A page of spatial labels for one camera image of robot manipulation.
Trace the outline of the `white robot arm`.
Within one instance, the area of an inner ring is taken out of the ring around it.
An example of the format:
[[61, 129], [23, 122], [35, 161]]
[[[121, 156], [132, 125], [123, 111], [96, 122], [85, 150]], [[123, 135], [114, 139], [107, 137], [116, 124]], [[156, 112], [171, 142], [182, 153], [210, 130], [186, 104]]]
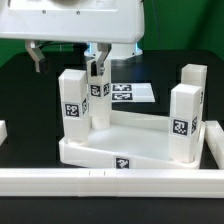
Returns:
[[95, 43], [97, 73], [106, 59], [124, 59], [143, 37], [143, 0], [0, 0], [0, 38], [22, 39], [38, 72], [42, 41]]

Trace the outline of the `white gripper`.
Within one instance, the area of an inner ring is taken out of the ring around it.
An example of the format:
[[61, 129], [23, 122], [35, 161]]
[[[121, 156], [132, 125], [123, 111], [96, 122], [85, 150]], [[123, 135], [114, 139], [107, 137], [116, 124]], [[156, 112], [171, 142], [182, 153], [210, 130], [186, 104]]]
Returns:
[[144, 30], [143, 0], [0, 0], [0, 38], [26, 40], [38, 73], [49, 61], [36, 40], [98, 43], [94, 77], [104, 74], [108, 43], [136, 43]]

